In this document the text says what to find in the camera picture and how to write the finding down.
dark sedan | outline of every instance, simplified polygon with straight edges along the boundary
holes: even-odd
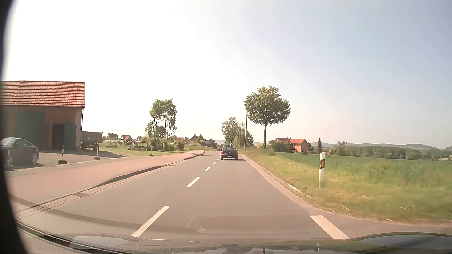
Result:
[[[23,138],[6,137],[0,141],[0,147],[3,156],[7,156],[9,150],[13,165],[15,162],[27,162],[31,164],[38,162],[38,148]]]
[[[221,160],[223,159],[235,159],[238,160],[237,148],[235,146],[224,146],[221,150]]]

asphalt road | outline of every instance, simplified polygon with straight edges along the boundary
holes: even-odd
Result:
[[[55,152],[39,152],[39,160],[36,164],[31,163],[16,163],[14,164],[14,169],[30,169],[43,166],[55,166],[58,165],[58,160],[64,159],[68,163],[79,163],[83,161],[94,160],[96,153],[93,151],[88,151],[84,153],[65,153],[63,156],[60,151]],[[110,152],[102,151],[99,153],[101,159],[106,158],[121,158],[125,156],[116,155]]]
[[[278,188],[241,156],[237,161],[219,160],[217,151],[207,151],[79,193],[44,212],[22,213],[19,221],[56,234],[105,233],[155,241],[222,239],[223,243],[237,236],[346,239],[372,233],[369,227],[414,231],[316,212],[300,206]]]

building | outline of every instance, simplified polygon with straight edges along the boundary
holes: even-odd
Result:
[[[122,135],[121,141],[133,141],[133,138],[130,135]]]
[[[198,136],[195,134],[190,138],[190,141],[198,141]]]
[[[295,148],[299,153],[306,153],[308,151],[308,142],[304,138],[277,137],[275,140],[292,145],[292,148]]]
[[[80,148],[85,83],[2,81],[3,136],[24,138],[40,150]]]
[[[116,134],[116,133],[109,133],[109,134],[107,135],[107,137],[112,138],[112,139],[115,139],[115,138],[116,138],[116,140],[119,139],[119,138],[118,138],[118,134]]]

green trailer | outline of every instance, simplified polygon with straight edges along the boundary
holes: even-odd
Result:
[[[82,143],[80,148],[84,152],[86,148],[93,148],[96,152],[102,143],[102,132],[82,132]]]

red tile roof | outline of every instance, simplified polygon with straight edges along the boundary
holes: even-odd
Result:
[[[85,107],[85,83],[2,81],[2,105]]]
[[[304,138],[291,138],[289,142],[289,138],[285,137],[277,137],[275,140],[282,141],[284,144],[301,144],[305,140]]]

